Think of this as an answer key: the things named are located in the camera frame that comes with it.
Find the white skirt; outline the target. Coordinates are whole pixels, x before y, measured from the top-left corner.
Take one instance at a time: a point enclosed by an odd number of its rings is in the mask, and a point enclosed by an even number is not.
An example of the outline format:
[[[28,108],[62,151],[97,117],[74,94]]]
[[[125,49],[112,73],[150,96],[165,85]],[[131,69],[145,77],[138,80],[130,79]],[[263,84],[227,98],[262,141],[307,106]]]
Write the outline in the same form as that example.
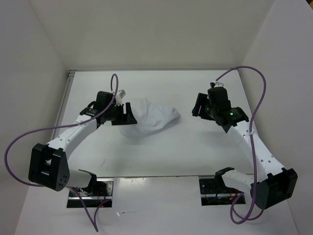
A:
[[[146,98],[132,98],[130,104],[137,124],[119,126],[119,132],[128,138],[144,138],[159,133],[180,118],[176,108],[152,103]]]

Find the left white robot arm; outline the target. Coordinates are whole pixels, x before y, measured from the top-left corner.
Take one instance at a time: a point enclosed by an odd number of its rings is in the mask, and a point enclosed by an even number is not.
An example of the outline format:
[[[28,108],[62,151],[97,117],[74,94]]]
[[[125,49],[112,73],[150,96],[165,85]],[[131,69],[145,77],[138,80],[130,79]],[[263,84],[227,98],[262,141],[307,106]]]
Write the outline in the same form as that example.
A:
[[[31,152],[29,181],[54,191],[75,187],[85,195],[95,194],[98,185],[96,175],[87,170],[70,169],[68,160],[71,154],[86,137],[107,121],[112,125],[137,124],[129,102],[111,106],[100,117],[93,119],[98,113],[96,109],[85,108],[73,127],[46,144],[36,144]]]

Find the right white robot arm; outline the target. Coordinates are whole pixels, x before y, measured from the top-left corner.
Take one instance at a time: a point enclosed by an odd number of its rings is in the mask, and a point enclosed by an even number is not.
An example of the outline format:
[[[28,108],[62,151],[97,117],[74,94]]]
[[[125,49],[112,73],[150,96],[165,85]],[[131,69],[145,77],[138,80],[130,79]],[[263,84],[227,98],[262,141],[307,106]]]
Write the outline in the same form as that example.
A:
[[[286,169],[268,150],[256,134],[248,116],[240,107],[232,107],[224,87],[214,87],[199,93],[192,110],[194,117],[214,121],[231,136],[254,168],[252,175],[233,167],[215,173],[214,186],[219,192],[229,188],[250,194],[255,205],[266,210],[291,198],[298,175]]]

